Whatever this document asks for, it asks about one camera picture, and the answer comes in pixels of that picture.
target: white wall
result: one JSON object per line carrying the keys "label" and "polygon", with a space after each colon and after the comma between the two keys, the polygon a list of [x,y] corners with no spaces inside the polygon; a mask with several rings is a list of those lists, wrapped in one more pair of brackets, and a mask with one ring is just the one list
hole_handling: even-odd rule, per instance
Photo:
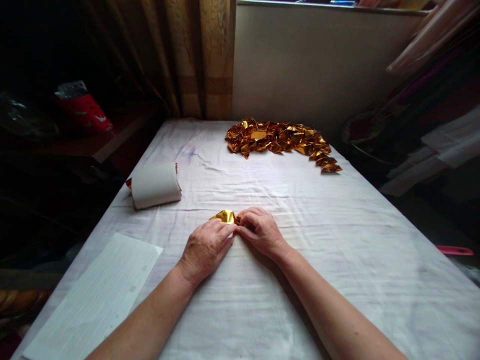
{"label": "white wall", "polygon": [[422,20],[302,5],[236,11],[232,120],[314,124],[328,138],[400,81],[385,68]]}

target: pink handle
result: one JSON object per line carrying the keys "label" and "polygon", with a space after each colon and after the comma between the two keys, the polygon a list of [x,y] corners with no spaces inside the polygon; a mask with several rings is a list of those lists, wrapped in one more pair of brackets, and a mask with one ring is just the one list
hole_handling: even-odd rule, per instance
{"label": "pink handle", "polygon": [[466,247],[442,246],[442,245],[437,245],[436,247],[445,255],[464,255],[464,256],[474,255],[474,252]]}

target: red cup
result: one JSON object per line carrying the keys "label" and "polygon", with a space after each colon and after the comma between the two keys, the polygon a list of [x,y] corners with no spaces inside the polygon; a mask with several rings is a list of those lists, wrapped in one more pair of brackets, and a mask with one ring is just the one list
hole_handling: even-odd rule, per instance
{"label": "red cup", "polygon": [[89,93],[72,99],[58,99],[58,104],[90,135],[107,133],[114,127]]}

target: white paper roll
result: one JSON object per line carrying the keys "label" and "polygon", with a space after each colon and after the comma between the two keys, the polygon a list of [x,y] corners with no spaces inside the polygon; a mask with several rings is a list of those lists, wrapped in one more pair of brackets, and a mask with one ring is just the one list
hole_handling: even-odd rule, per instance
{"label": "white paper roll", "polygon": [[175,162],[147,166],[131,177],[131,196],[137,209],[179,201],[182,197]]}

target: hand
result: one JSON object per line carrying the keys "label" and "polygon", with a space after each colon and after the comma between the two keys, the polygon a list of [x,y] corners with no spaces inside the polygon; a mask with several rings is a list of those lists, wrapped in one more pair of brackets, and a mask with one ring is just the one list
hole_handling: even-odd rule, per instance
{"label": "hand", "polygon": [[236,229],[235,224],[213,219],[191,233],[177,266],[192,286],[197,287],[220,265],[234,242],[233,237],[227,237]]}
{"label": "hand", "polygon": [[257,250],[274,261],[279,261],[292,248],[280,233],[271,213],[261,207],[249,207],[238,213],[240,226],[237,231]]}

